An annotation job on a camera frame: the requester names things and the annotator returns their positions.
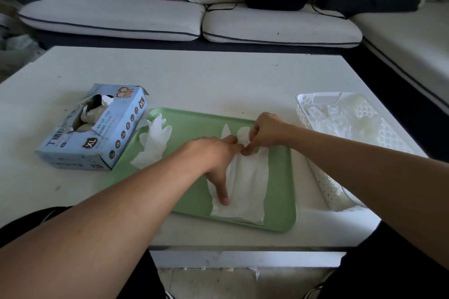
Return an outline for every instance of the perforated basket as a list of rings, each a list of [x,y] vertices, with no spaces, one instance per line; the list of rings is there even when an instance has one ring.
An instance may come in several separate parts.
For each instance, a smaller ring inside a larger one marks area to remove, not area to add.
[[[332,93],[304,93],[296,96],[298,108],[296,112],[300,118],[301,125],[307,129],[313,128],[309,119],[309,113],[304,107],[312,104],[316,105],[331,105],[348,97],[357,96],[357,102],[354,102],[352,109],[357,117],[367,115],[371,117],[377,115],[378,111],[367,101],[365,97],[355,93],[332,92]],[[394,150],[403,151],[410,154],[415,154],[413,150],[404,142],[398,133],[390,126],[390,124],[382,118],[382,124],[379,132],[380,146]],[[352,195],[347,189],[343,188],[339,183],[327,175],[324,171],[318,168],[312,161],[308,160],[310,168],[317,179],[318,185],[326,199],[329,207],[333,211],[356,210],[362,209],[365,205]]]

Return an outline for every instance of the forearm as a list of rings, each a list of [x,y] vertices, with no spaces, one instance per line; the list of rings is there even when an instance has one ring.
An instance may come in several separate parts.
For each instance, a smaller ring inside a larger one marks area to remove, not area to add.
[[[292,125],[282,128],[280,140],[449,268],[448,164]]]
[[[176,153],[24,234],[0,250],[0,297],[115,298],[205,171],[190,152]]]

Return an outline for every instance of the table surface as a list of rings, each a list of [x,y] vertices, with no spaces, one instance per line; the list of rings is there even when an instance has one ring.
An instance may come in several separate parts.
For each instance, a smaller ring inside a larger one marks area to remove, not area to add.
[[[363,94],[411,147],[417,145],[340,56],[54,47],[0,85],[0,226],[27,213],[79,203],[107,172],[55,169],[33,150],[93,83],[141,85],[149,109],[170,107],[255,120],[263,111],[298,124],[299,93]],[[336,250],[379,223],[370,210],[330,211],[306,158],[292,152],[298,219],[279,234],[170,214],[154,248]]]

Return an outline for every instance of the blue cardboard box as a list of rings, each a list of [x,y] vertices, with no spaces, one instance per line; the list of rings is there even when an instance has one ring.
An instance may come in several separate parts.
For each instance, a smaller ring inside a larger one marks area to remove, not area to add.
[[[111,170],[123,153],[146,108],[145,90],[135,85],[94,84],[85,99],[36,149],[56,168]],[[113,97],[99,120],[86,132],[77,132],[81,113],[101,105],[101,95]]]

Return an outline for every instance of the green tray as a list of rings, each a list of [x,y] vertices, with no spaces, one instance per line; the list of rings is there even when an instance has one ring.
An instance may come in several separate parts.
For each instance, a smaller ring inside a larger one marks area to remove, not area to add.
[[[159,113],[167,119],[164,126],[171,125],[173,131],[167,143],[164,157],[174,152],[183,143],[201,136],[221,137],[223,126],[227,124],[233,135],[241,127],[252,127],[254,121],[233,117],[216,116],[175,110],[169,108],[158,108],[151,111],[147,117],[153,121]],[[131,138],[128,147],[123,152],[120,160],[109,174],[107,185],[113,185],[118,181],[138,171],[130,162],[143,150],[139,142],[139,135],[147,132],[148,127],[139,129]],[[247,222],[239,222],[232,219],[211,217],[212,197],[207,188],[206,178],[200,177],[178,201],[173,211],[176,213],[204,217],[211,220],[220,220],[242,224],[245,226],[286,232],[296,222],[295,188],[291,171],[290,149],[278,146],[270,148],[268,156],[269,177],[267,194],[265,197],[265,219],[264,225],[256,225]]]

